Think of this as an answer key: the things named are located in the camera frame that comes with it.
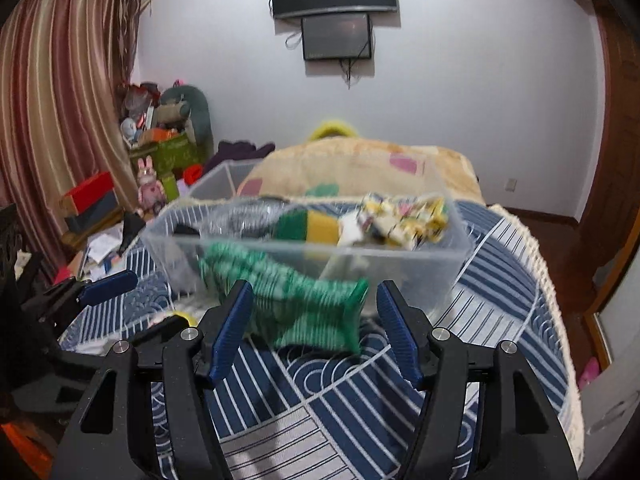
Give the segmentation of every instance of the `striped curtain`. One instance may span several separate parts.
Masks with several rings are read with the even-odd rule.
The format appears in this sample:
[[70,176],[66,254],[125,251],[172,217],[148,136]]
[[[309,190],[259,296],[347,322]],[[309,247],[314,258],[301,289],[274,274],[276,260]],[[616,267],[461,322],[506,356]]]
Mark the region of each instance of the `striped curtain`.
[[118,127],[118,0],[21,0],[0,31],[0,206],[17,203],[48,274],[66,264],[62,194],[109,171],[120,203],[136,183]]

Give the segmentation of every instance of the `bunny figurine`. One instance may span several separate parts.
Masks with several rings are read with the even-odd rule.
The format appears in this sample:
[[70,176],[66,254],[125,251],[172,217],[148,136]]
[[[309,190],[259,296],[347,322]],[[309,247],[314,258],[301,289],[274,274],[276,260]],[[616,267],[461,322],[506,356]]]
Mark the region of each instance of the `bunny figurine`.
[[150,156],[145,161],[138,159],[138,202],[143,212],[152,211],[156,216],[166,205],[164,187],[156,176],[154,162]]

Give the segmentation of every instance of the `purple spot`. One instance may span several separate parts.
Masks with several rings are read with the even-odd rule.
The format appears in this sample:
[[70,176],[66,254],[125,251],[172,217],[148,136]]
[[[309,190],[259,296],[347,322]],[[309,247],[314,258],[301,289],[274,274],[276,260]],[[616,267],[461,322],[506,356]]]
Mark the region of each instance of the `purple spot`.
[[398,170],[406,171],[407,173],[415,175],[418,172],[418,163],[410,156],[392,153],[389,156],[389,163],[398,168]]
[[240,196],[257,196],[260,193],[260,188],[262,187],[262,179],[261,178],[252,178],[251,180],[247,180],[242,186],[240,190]]

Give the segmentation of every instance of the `patchwork bed cover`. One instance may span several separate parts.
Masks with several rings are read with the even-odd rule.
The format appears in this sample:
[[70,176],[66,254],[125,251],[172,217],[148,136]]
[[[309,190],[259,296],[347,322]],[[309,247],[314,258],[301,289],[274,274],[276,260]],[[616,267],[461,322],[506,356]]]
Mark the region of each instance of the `patchwork bed cover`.
[[[499,206],[456,203],[474,250],[435,326],[462,340],[495,346],[518,343],[558,413],[577,466],[584,430],[575,371],[555,291],[538,244]],[[355,203],[309,207],[339,215]],[[177,222],[196,223],[215,205],[165,210],[167,234]],[[87,307],[61,338],[64,349],[106,352],[113,341],[145,329],[153,316],[188,298],[171,290],[141,241],[126,254],[137,289]],[[350,480],[391,478],[407,448],[424,400],[400,375],[379,320],[363,319],[362,355],[326,359],[312,349],[272,351],[245,339],[232,370],[206,399],[235,479]],[[468,470],[478,407],[469,384],[452,478]],[[177,479],[162,383],[152,385],[156,446],[162,474]]]

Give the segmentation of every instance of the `yellow object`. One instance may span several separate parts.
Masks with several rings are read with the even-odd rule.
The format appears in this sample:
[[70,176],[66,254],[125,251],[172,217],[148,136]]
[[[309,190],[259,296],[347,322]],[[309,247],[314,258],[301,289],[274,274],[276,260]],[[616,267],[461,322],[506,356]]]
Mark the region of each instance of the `yellow object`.
[[340,238],[338,220],[318,211],[306,212],[306,241],[315,244],[337,245]]
[[189,326],[198,326],[198,322],[191,314],[187,314],[186,312],[183,312],[181,310],[174,310],[174,316],[183,317],[187,320]]
[[347,123],[342,121],[325,121],[309,137],[309,141],[325,139],[327,137],[360,137]]

